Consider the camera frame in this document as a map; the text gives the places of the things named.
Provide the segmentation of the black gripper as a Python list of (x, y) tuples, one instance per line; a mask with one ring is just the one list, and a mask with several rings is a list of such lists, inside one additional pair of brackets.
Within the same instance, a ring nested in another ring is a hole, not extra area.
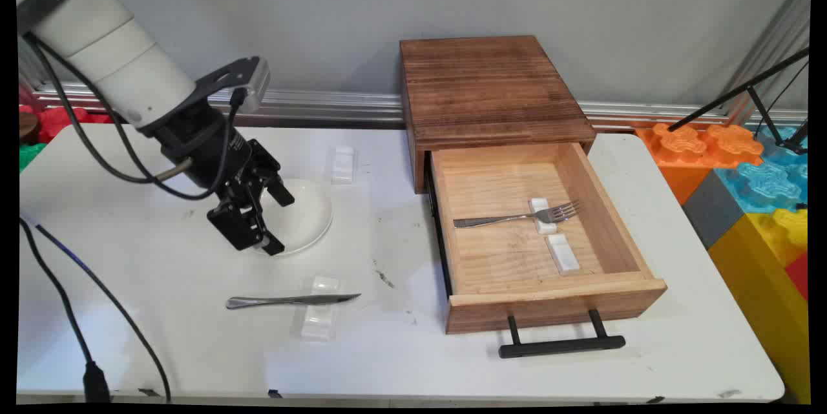
[(277, 159), (257, 140), (246, 142), (234, 128), (240, 107), (242, 102), (233, 100), (225, 116), (203, 100), (179, 111), (150, 135), (172, 163), (191, 161), (184, 174), (198, 188), (215, 191), (219, 203), (209, 211), (209, 221), (236, 250), (258, 247), (272, 256), (286, 246), (267, 229), (261, 193), (266, 189), (280, 206), (292, 205), (295, 197), (284, 185)]

